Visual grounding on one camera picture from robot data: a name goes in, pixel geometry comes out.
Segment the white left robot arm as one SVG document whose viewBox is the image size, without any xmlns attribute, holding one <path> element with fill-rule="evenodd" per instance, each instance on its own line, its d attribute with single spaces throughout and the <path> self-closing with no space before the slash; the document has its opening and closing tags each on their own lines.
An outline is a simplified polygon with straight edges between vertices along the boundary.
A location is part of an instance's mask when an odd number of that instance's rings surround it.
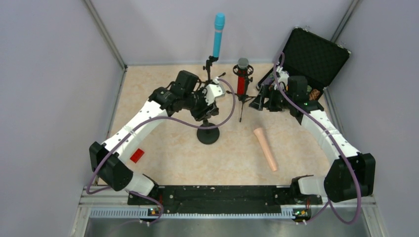
<svg viewBox="0 0 419 237">
<path fill-rule="evenodd" d="M 216 101 L 226 93 L 223 83 L 221 76 L 203 82 L 194 73 L 179 71 L 176 79 L 166 87 L 153 90 L 143 107 L 117 133 L 90 145 L 93 177 L 105 182 L 105 190 L 149 195 L 156 182 L 131 170 L 127 162 L 139 160 L 140 144 L 163 121 L 175 120 L 193 127 L 193 124 L 173 118 L 173 114 L 188 110 L 196 121 L 218 115 Z"/>
</svg>

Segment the small black tripod mic stand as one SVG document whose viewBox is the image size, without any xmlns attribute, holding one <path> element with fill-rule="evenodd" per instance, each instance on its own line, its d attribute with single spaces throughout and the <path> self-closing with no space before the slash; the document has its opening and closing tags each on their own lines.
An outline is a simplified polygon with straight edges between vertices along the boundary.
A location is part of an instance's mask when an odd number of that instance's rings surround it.
<svg viewBox="0 0 419 237">
<path fill-rule="evenodd" d="M 207 80 L 203 81 L 199 77 L 197 79 L 198 88 L 201 88 L 203 85 L 208 85 L 213 82 L 213 79 L 211 78 L 211 67 L 213 66 L 213 63 L 218 61 L 218 57 L 209 56 L 209 58 L 206 60 L 206 64 L 203 66 L 203 70 L 207 73 Z"/>
</svg>

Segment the red glitter microphone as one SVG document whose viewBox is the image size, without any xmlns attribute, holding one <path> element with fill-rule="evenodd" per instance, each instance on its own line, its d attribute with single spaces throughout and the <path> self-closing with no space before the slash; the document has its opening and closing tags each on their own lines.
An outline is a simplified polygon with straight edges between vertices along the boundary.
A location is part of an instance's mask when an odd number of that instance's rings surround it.
<svg viewBox="0 0 419 237">
<path fill-rule="evenodd" d="M 240 58 L 237 63 L 237 94 L 244 95 L 247 91 L 247 75 L 248 75 L 249 61 L 247 58 Z"/>
</svg>

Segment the black tripod stand with basket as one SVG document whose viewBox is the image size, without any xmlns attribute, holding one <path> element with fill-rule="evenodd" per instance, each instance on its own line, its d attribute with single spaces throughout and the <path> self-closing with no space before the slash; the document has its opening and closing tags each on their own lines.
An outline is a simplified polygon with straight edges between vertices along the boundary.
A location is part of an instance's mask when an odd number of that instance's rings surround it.
<svg viewBox="0 0 419 237">
<path fill-rule="evenodd" d="M 235 75 L 237 75 L 237 64 L 233 67 L 233 73 Z M 248 91 L 249 84 L 251 82 L 253 82 L 252 74 L 253 74 L 253 67 L 251 65 L 249 65 L 248 66 L 248 75 L 247 75 L 247 78 L 246 78 L 246 81 L 247 81 L 247 91 Z M 244 104 L 246 102 L 248 102 L 249 100 L 255 98 L 255 96 L 249 96 L 248 93 L 247 93 L 247 91 L 246 91 L 246 94 L 244 94 L 244 95 L 238 95 L 237 92 L 234 93 L 238 97 L 238 100 L 242 103 L 239 122 L 242 122 L 242 114 L 243 114 Z"/>
</svg>

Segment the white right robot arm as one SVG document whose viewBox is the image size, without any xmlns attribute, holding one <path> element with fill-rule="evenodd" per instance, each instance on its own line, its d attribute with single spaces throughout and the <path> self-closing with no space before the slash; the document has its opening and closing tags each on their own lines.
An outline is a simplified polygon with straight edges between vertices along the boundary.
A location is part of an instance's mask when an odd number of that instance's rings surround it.
<svg viewBox="0 0 419 237">
<path fill-rule="evenodd" d="M 261 84 L 250 103 L 256 110 L 278 112 L 288 109 L 298 123 L 309 131 L 326 155 L 330 169 L 326 176 L 305 175 L 293 178 L 299 195 L 319 195 L 332 202 L 370 196 L 374 190 L 376 160 L 353 147 L 332 124 L 322 105 L 311 95 L 304 76 L 280 79 L 277 85 Z"/>
</svg>

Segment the beige microphone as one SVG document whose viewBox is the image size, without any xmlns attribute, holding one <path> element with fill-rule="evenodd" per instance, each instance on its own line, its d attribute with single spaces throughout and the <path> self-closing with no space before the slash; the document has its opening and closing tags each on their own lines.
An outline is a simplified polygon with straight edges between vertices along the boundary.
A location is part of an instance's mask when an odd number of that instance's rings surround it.
<svg viewBox="0 0 419 237">
<path fill-rule="evenodd" d="M 275 161 L 275 158 L 272 154 L 271 148 L 269 146 L 269 143 L 266 139 L 265 133 L 263 128 L 259 127 L 253 130 L 253 133 L 255 134 L 256 138 L 259 141 L 259 144 L 262 148 L 263 154 L 267 160 L 267 163 L 271 169 L 272 172 L 275 172 L 278 170 L 277 163 Z"/>
</svg>

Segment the blue microphone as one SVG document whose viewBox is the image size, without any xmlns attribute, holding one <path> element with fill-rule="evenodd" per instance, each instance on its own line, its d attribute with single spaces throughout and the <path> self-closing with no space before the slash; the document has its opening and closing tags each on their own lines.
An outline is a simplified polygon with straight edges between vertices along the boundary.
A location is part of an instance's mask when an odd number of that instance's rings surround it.
<svg viewBox="0 0 419 237">
<path fill-rule="evenodd" d="M 213 40 L 212 56 L 215 58 L 218 58 L 220 54 L 222 33 L 223 33 L 224 26 L 225 26 L 225 14 L 222 12 L 219 12 L 216 14 L 215 20 L 214 20 L 214 40 Z"/>
</svg>

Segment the black round-base mic stand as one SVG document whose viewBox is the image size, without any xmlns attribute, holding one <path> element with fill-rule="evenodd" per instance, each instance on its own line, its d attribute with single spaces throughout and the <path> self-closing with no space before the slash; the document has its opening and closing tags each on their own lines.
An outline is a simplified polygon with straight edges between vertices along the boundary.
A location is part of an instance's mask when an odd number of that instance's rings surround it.
<svg viewBox="0 0 419 237">
<path fill-rule="evenodd" d="M 204 119 L 200 128 L 197 130 L 198 140 L 205 145 L 210 145 L 210 144 L 215 143 L 219 139 L 219 136 L 220 136 L 220 131 L 218 127 L 212 128 L 212 129 L 204 129 L 210 126 L 215 126 L 215 124 L 209 122 L 207 119 Z"/>
</svg>

